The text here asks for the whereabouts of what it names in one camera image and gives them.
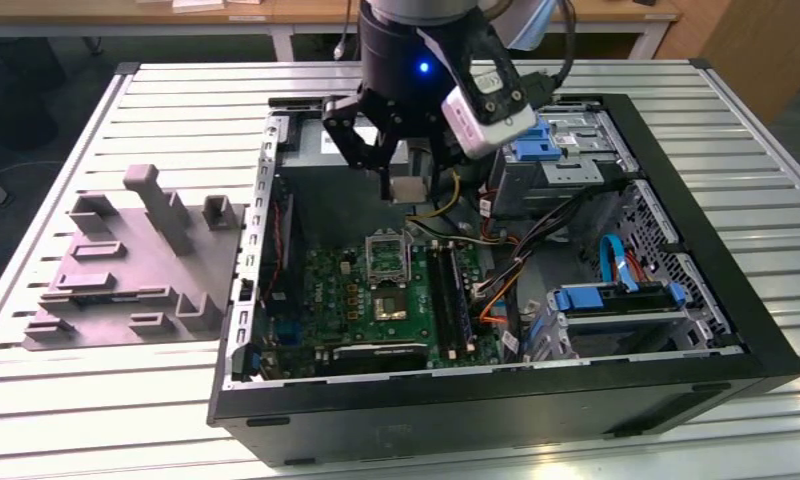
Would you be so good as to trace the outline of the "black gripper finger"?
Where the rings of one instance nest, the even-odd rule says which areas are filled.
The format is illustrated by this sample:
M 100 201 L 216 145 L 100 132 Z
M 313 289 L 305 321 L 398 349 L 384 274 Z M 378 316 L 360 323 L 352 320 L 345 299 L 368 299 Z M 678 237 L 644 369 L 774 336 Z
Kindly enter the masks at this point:
M 431 183 L 430 197 L 434 207 L 432 214 L 444 214 L 455 205 L 458 198 L 458 174 L 451 169 L 454 166 L 452 150 L 443 136 L 434 135 L 428 139 L 431 150 Z M 448 172 L 451 178 L 451 198 L 448 203 L 440 207 L 442 198 L 442 174 Z
M 363 115 L 378 128 L 378 137 L 368 143 L 355 130 Z M 390 164 L 398 148 L 398 111 L 395 102 L 379 94 L 327 96 L 323 99 L 321 122 L 348 166 L 379 175 L 380 198 L 391 200 Z

